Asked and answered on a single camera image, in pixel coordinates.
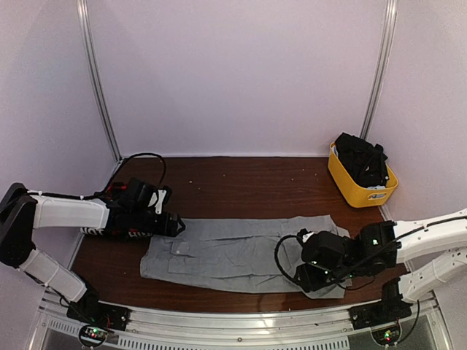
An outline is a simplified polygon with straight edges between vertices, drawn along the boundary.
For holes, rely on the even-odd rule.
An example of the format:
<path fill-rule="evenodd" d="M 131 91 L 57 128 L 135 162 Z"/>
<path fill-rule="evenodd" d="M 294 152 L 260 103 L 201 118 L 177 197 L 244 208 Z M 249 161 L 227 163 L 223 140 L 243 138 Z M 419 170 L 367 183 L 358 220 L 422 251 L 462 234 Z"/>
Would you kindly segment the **grey long sleeve shirt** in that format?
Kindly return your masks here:
<path fill-rule="evenodd" d="M 300 245 L 284 236 L 306 228 L 348 236 L 331 216 L 286 219 L 187 219 L 175 238 L 153 236 L 140 262 L 145 279 L 249 294 L 300 292 L 282 275 L 302 264 Z"/>

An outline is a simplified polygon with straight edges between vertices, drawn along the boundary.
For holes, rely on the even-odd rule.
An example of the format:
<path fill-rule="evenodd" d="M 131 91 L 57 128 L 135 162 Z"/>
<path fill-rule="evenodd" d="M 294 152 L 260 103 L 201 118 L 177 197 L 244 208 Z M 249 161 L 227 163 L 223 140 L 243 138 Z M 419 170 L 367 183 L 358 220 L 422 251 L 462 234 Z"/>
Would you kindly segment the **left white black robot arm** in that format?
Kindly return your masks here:
<path fill-rule="evenodd" d="M 28 190 L 14 183 L 1 200 L 1 263 L 18 269 L 54 289 L 90 324 L 99 323 L 105 309 L 99 297 L 78 275 L 40 250 L 35 230 L 78 228 L 84 235 L 116 239 L 175 237 L 185 230 L 179 215 L 164 211 L 171 197 L 167 186 L 136 178 L 114 182 L 90 196 Z"/>

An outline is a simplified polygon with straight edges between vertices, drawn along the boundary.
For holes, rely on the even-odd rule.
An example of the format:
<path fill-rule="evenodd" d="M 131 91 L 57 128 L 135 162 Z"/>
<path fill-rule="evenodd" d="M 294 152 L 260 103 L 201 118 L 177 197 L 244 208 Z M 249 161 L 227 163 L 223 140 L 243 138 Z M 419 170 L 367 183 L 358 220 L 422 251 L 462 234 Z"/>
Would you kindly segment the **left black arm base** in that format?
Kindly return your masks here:
<path fill-rule="evenodd" d="M 84 349 L 95 349 L 104 344 L 115 331 L 126 331 L 129 309 L 102 303 L 97 290 L 85 282 L 85 294 L 72 302 L 65 297 L 60 298 L 66 307 L 66 316 L 83 323 L 78 330 L 78 341 Z"/>

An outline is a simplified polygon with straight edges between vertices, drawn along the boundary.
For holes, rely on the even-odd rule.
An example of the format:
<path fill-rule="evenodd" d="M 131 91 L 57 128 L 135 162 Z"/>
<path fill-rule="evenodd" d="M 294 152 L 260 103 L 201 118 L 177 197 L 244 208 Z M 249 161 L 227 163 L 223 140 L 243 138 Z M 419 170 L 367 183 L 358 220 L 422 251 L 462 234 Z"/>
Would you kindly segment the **red black plaid shirt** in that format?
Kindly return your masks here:
<path fill-rule="evenodd" d="M 148 204 L 155 190 L 151 184 L 136 178 L 127 183 L 111 183 L 101 197 L 110 210 L 105 227 L 81 227 L 80 233 L 118 240 L 153 236 L 157 215 Z"/>

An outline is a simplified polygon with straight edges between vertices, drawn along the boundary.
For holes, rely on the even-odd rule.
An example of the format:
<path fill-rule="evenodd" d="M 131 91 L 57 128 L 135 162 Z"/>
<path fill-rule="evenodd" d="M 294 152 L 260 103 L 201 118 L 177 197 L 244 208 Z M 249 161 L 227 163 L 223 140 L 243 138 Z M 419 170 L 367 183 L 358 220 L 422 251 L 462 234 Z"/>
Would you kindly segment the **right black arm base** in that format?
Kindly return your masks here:
<path fill-rule="evenodd" d="M 412 305 L 402 301 L 395 278 L 382 287 L 380 301 L 349 309 L 353 330 L 371 329 L 371 336 L 379 346 L 395 346 L 402 337 L 400 321 L 412 315 Z"/>

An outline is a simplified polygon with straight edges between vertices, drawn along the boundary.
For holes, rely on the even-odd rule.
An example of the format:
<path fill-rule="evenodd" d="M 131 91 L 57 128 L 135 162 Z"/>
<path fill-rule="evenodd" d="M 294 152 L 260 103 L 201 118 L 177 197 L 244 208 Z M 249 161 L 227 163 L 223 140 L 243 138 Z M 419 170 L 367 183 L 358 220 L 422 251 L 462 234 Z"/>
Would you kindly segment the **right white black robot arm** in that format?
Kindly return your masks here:
<path fill-rule="evenodd" d="M 384 221 L 365 226 L 355 238 L 328 231 L 297 235 L 302 264 L 293 281 L 305 292 L 338 285 L 353 276 L 376 276 L 427 254 L 439 256 L 418 270 L 383 286 L 374 315 L 389 322 L 402 303 L 424 294 L 466 269 L 466 210 L 416 221 Z"/>

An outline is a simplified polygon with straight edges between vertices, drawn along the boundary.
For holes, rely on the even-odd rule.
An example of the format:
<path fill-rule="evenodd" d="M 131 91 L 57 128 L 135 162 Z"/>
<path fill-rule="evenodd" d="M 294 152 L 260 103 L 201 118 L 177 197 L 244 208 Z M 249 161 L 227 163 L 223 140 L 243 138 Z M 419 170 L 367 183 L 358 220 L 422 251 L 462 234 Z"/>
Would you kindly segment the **yellow plastic basket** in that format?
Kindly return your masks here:
<path fill-rule="evenodd" d="M 398 186 L 398 178 L 389 165 L 386 165 L 389 179 L 384 188 L 361 187 L 354 182 L 341 164 L 334 143 L 330 144 L 329 150 L 329 173 L 345 201 L 351 207 L 361 209 L 386 204 L 387 200 Z"/>

